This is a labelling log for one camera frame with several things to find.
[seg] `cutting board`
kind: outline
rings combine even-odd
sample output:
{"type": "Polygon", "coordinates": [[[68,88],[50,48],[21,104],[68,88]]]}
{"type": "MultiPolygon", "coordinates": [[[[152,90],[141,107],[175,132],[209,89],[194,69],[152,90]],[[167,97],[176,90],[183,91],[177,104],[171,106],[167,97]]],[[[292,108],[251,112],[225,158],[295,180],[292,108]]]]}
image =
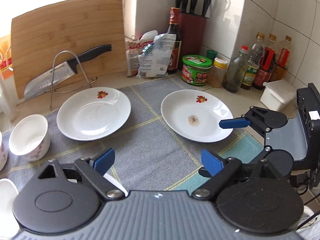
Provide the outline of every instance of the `cutting board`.
{"type": "MultiPolygon", "coordinates": [[[[83,63],[89,78],[126,71],[122,0],[67,0],[12,19],[12,68],[18,97],[23,98],[32,79],[52,68],[60,51],[78,55],[102,44],[112,44],[112,51],[83,63]]],[[[55,65],[71,57],[64,53],[55,65]]],[[[77,70],[59,86],[84,80],[79,66],[77,70]]]]}

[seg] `white container lid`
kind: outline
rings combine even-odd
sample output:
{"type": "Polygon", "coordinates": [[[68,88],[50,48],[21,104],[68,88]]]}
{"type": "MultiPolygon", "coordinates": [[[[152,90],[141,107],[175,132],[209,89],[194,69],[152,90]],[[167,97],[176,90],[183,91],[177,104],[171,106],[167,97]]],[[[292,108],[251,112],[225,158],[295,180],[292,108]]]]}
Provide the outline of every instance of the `white container lid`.
{"type": "Polygon", "coordinates": [[[296,95],[295,88],[284,79],[269,83],[264,82],[263,85],[269,88],[270,94],[283,104],[289,103],[296,95]]]}

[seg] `white sticker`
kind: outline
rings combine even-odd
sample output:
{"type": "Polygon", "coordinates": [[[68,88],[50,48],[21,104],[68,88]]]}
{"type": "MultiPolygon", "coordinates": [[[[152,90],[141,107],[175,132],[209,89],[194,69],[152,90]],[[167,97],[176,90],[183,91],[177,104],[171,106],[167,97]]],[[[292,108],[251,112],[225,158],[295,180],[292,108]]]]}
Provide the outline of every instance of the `white sticker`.
{"type": "Polygon", "coordinates": [[[310,115],[311,120],[319,120],[320,119],[318,111],[310,111],[309,115],[310,115]]]}

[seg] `metal bolt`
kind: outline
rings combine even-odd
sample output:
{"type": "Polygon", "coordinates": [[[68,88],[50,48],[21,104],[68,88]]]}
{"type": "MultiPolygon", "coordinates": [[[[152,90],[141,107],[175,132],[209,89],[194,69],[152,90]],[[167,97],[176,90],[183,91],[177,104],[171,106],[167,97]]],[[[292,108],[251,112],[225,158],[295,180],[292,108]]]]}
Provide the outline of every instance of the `metal bolt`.
{"type": "Polygon", "coordinates": [[[119,189],[111,189],[106,194],[109,198],[120,198],[123,196],[123,192],[119,189]]]}
{"type": "Polygon", "coordinates": [[[199,188],[194,191],[195,196],[197,197],[208,197],[210,195],[210,191],[205,188],[199,188]]]}

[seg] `dark green lid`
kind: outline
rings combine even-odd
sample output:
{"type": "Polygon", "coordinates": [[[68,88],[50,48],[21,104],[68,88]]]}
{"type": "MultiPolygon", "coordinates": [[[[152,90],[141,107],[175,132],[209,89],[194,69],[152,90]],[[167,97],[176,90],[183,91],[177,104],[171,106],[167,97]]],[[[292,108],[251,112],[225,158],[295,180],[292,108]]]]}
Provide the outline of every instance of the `dark green lid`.
{"type": "Polygon", "coordinates": [[[218,52],[212,50],[212,49],[208,49],[207,50],[207,58],[214,60],[216,57],[218,56],[218,52]]]}
{"type": "Polygon", "coordinates": [[[212,60],[200,55],[186,55],[182,58],[182,62],[193,67],[211,67],[212,60]]]}

